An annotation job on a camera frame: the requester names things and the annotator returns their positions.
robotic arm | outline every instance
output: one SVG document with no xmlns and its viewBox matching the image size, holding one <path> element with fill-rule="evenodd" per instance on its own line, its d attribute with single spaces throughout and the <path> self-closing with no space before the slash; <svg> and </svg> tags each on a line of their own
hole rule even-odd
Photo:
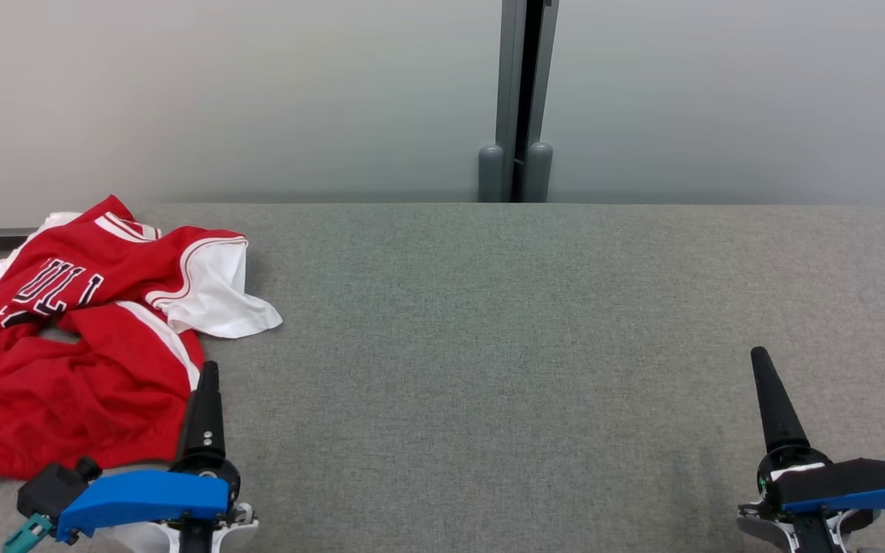
<svg viewBox="0 0 885 553">
<path fill-rule="evenodd" d="M 787 553 L 847 553 L 847 536 L 885 510 L 885 461 L 832 462 L 812 448 L 767 350 L 751 360 L 767 455 L 760 501 L 740 506 L 737 526 Z"/>
<path fill-rule="evenodd" d="M 3 553 L 27 553 L 46 536 L 73 545 L 101 529 L 134 553 L 219 553 L 244 545 L 255 512 L 238 503 L 241 475 L 226 459 L 217 364 L 204 364 L 187 402 L 186 421 L 169 472 L 136 470 L 101 476 L 94 461 L 52 463 L 18 490 L 25 525 Z"/>
</svg>

red and white clothing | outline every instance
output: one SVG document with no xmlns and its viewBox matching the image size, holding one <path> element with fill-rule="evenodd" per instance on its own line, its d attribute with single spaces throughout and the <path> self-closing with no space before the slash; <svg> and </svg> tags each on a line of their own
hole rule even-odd
<svg viewBox="0 0 885 553">
<path fill-rule="evenodd" d="M 282 321 L 244 293 L 247 244 L 197 227 L 163 236 L 112 196 L 53 214 L 0 261 L 0 476 L 81 455 L 102 468 L 172 459 L 203 363 L 194 330 Z M 80 342 L 38 337 L 51 318 Z"/>
</svg>

white sleeve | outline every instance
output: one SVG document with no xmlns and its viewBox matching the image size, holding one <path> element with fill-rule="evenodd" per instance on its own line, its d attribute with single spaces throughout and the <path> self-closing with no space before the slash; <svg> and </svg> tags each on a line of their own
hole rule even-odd
<svg viewBox="0 0 885 553">
<path fill-rule="evenodd" d="M 176 293 L 154 291 L 145 301 L 162 311 L 177 333 L 200 330 L 211 336 L 243 337 L 273 329 L 282 318 L 267 301 L 245 293 L 246 241 L 210 242 L 192 252 Z"/>
<path fill-rule="evenodd" d="M 18 253 L 22 251 L 22 248 L 29 243 L 30 240 L 34 239 L 36 235 L 40 234 L 40 232 L 47 230 L 47 228 L 53 227 L 63 227 L 63 225 L 70 223 L 72 220 L 76 220 L 77 217 L 80 217 L 81 214 L 75 214 L 71 211 L 59 211 L 56 214 L 50 214 L 50 217 L 46 217 L 46 220 L 43 221 L 42 225 L 39 225 L 39 228 L 31 235 L 29 238 L 25 239 L 25 242 L 22 242 L 20 247 L 15 248 L 9 257 L 6 259 L 0 259 L 0 280 L 5 275 L 6 270 L 9 270 L 9 267 L 12 266 L 12 263 L 15 262 L 15 258 L 18 257 Z"/>
</svg>

gray vertical pole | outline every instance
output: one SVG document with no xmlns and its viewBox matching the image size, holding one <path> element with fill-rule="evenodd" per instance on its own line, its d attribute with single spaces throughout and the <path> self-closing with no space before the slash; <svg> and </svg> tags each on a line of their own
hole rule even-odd
<svg viewBox="0 0 885 553">
<path fill-rule="evenodd" d="M 484 147 L 480 151 L 478 199 L 481 202 L 510 200 L 514 157 L 514 135 L 517 132 L 517 98 L 521 85 L 521 53 L 524 45 L 524 15 L 527 0 L 503 0 L 501 10 L 501 59 L 498 63 L 498 113 L 495 143 L 498 150 Z M 494 163 L 501 158 L 499 175 Z"/>
<path fill-rule="evenodd" d="M 524 179 L 521 183 L 521 200 L 523 202 L 545 202 L 549 195 L 552 146 L 541 141 L 542 118 L 545 115 L 545 94 L 549 88 L 552 42 L 555 39 L 555 20 L 558 17 L 559 0 L 545 0 L 545 9 L 542 12 L 542 31 L 538 39 L 538 59 L 535 64 L 535 87 L 531 95 L 528 150 L 525 153 Z"/>
</svg>

gray tablecloth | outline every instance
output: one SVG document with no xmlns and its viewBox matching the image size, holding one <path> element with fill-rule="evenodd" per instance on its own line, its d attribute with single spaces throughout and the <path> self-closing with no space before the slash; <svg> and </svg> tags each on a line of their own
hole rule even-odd
<svg viewBox="0 0 885 553">
<path fill-rule="evenodd" d="M 244 232 L 249 293 L 285 318 L 204 342 L 260 512 L 250 552 L 771 551 L 734 525 L 763 454 L 758 344 L 813 444 L 833 459 L 885 449 L 882 211 L 137 215 Z M 17 487 L 0 482 L 0 547 Z M 856 545 L 885 546 L 885 517 Z"/>
</svg>

